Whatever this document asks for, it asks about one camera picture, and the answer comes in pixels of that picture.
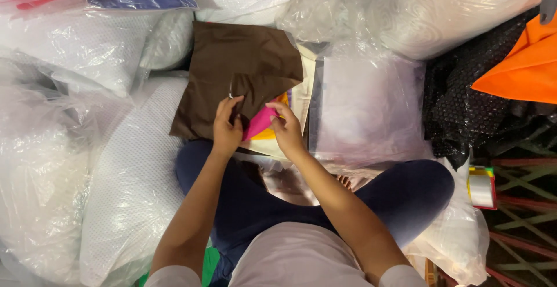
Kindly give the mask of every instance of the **pink fabric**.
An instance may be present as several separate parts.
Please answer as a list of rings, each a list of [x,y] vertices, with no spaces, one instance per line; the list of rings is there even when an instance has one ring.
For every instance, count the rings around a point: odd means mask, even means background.
[[[271,116],[274,115],[278,117],[279,114],[275,109],[263,107],[261,111],[257,112],[251,121],[249,121],[249,126],[244,130],[242,141],[252,138],[253,136],[263,132],[269,126],[271,126]]]

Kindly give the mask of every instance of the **white shirt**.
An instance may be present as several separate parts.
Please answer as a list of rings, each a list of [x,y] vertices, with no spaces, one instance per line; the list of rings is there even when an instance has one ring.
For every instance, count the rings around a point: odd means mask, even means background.
[[[232,272],[237,286],[372,287],[352,250],[333,232],[311,224],[285,222],[259,234]],[[154,273],[145,287],[200,287],[195,272],[180,265]],[[378,287],[427,287],[408,265],[387,270]]]

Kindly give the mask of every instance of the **yellow fabric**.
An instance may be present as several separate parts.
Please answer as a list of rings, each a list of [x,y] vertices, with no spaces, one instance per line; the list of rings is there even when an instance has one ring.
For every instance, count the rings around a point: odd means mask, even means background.
[[[287,93],[283,93],[282,95],[277,97],[277,101],[285,103],[288,106],[288,95]],[[263,132],[253,136],[250,140],[253,141],[260,141],[262,139],[274,139],[275,132],[273,132],[270,128],[266,128]]]

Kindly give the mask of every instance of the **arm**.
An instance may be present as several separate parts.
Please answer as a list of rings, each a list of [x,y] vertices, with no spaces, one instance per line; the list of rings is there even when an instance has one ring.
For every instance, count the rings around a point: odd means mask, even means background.
[[[391,267],[410,265],[377,215],[309,154],[300,122],[290,108],[279,102],[267,106],[284,117],[271,117],[278,146],[296,165],[340,237],[352,248],[368,281],[378,286]]]
[[[234,126],[228,122],[233,106],[241,100],[243,96],[220,102],[213,124],[213,150],[164,232],[149,275],[166,266],[183,265],[202,279],[205,246],[217,211],[222,176],[242,140],[240,117],[236,117]]]

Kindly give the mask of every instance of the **white sleeve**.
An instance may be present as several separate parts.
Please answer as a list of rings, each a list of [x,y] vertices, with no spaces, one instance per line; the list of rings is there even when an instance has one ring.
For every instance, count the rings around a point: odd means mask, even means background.
[[[144,287],[201,287],[201,281],[192,269],[171,265],[151,275]]]
[[[379,287],[427,287],[427,283],[413,267],[395,265],[381,276]]]

